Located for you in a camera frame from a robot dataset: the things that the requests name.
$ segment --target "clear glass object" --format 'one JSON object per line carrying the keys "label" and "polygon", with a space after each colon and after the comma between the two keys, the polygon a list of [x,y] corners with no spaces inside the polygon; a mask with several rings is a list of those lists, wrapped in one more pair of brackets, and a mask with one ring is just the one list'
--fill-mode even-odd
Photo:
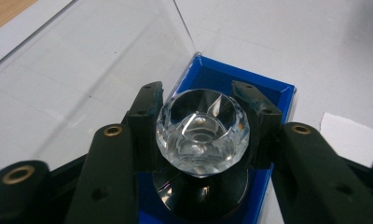
{"label": "clear glass object", "polygon": [[248,147],[247,117],[232,98],[211,90],[170,98],[157,121],[157,143],[173,166],[196,177],[219,174]]}

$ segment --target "transparent acrylic cover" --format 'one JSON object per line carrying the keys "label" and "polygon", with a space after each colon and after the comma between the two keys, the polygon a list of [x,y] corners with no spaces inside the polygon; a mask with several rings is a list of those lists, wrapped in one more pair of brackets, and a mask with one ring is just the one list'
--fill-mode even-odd
{"label": "transparent acrylic cover", "polygon": [[194,53],[172,0],[73,1],[0,62],[0,169],[86,154],[143,85],[166,97]]}

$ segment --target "black circular stand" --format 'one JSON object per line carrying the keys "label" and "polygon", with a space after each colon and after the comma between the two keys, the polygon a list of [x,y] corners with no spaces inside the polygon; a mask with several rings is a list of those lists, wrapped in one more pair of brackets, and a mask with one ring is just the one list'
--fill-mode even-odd
{"label": "black circular stand", "polygon": [[167,163],[152,177],[159,197],[173,214],[188,222],[218,222],[241,204],[248,176],[248,170],[238,162],[205,178],[187,175]]}

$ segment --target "wooden surface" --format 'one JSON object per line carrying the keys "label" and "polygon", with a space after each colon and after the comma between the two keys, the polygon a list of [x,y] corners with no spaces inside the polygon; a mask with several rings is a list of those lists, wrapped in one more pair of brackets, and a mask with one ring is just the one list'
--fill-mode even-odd
{"label": "wooden surface", "polygon": [[0,0],[0,27],[37,0]]}

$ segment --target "crystal ball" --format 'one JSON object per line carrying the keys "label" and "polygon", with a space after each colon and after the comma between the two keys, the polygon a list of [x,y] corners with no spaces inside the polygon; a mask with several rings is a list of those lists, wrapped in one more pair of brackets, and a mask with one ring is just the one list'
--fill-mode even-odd
{"label": "crystal ball", "polygon": [[231,97],[218,91],[184,91],[170,98],[157,120],[163,157],[195,177],[226,171],[248,147],[247,116]]}

